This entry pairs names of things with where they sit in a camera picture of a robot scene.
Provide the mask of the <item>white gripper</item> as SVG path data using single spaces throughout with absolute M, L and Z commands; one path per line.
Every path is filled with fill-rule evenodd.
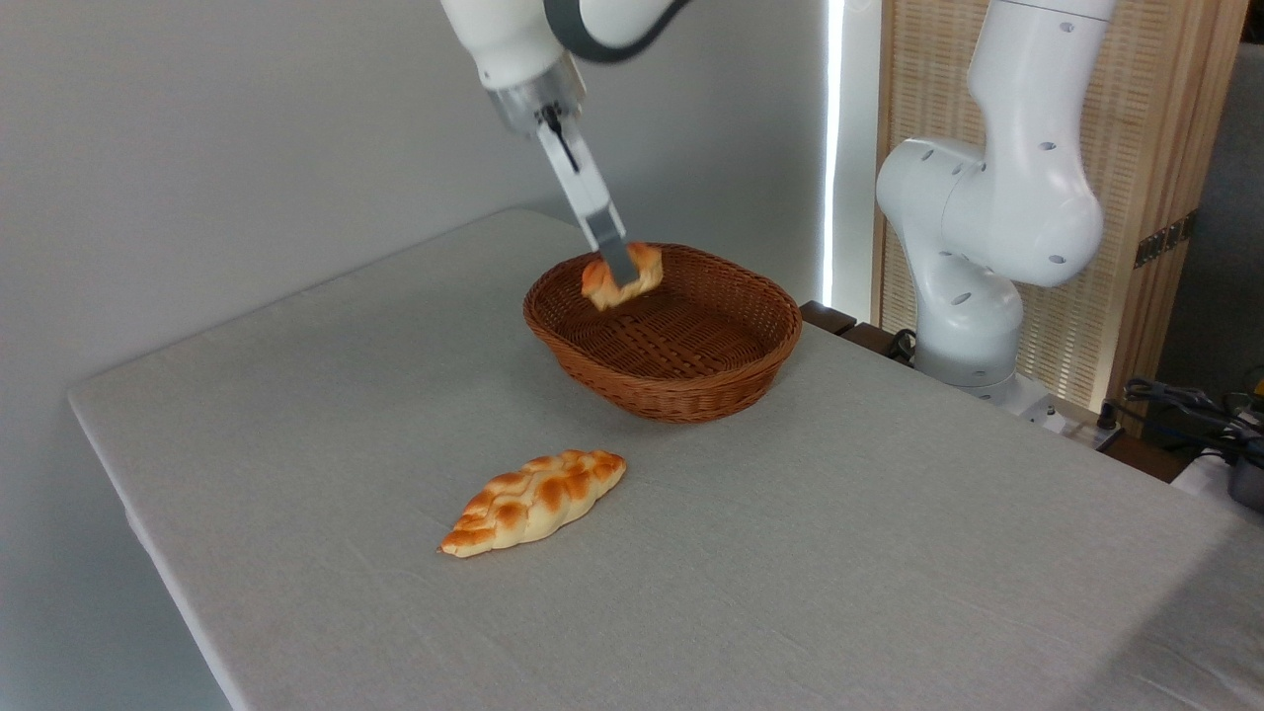
M 626 228 L 583 139 L 578 119 L 561 108 L 544 108 L 538 114 L 537 138 L 592 247 L 605 262 L 618 288 L 636 282 L 638 269 L 628 252 Z

